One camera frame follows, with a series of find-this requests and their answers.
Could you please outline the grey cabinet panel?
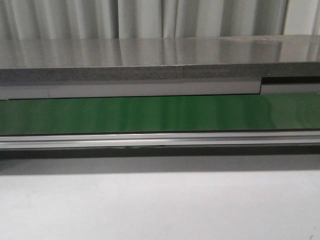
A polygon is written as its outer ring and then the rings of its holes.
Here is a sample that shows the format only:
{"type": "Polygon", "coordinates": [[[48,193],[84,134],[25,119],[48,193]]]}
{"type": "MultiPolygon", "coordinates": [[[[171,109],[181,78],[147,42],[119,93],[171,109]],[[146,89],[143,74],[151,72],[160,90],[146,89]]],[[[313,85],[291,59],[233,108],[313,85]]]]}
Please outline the grey cabinet panel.
{"type": "Polygon", "coordinates": [[[0,98],[58,99],[318,93],[319,76],[223,77],[153,80],[89,80],[2,83],[0,98]]]}

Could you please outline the green conveyor belt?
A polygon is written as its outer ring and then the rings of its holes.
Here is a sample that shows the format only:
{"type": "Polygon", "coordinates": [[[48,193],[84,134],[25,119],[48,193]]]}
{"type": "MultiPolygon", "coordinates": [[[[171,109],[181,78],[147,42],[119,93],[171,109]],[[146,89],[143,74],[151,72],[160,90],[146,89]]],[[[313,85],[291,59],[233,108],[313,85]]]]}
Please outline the green conveyor belt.
{"type": "Polygon", "coordinates": [[[3,136],[319,127],[317,93],[22,99],[0,103],[3,136]]]}

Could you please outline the white curtain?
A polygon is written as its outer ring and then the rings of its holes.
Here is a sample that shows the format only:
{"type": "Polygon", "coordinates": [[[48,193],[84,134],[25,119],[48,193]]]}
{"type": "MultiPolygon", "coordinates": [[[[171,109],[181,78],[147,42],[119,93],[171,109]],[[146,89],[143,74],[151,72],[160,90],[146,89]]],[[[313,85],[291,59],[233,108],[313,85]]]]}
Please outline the white curtain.
{"type": "Polygon", "coordinates": [[[0,37],[130,39],[318,35],[317,0],[3,0],[0,37]]]}

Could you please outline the grey stone countertop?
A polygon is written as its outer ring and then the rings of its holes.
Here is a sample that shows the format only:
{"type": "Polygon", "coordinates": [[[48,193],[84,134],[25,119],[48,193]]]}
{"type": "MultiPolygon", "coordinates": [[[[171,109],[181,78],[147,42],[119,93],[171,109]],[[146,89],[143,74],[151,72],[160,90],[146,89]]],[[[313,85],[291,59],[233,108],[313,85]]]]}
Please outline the grey stone countertop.
{"type": "Polygon", "coordinates": [[[0,42],[2,85],[319,74],[317,35],[0,42]]]}

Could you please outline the aluminium conveyor frame rail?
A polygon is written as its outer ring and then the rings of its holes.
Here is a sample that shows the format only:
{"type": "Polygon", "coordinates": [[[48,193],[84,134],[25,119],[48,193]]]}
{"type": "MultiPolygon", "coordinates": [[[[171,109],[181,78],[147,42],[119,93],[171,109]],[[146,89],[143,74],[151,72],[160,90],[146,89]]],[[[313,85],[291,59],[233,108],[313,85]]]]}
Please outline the aluminium conveyor frame rail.
{"type": "Polygon", "coordinates": [[[318,144],[319,130],[220,131],[2,136],[2,150],[318,144]]]}

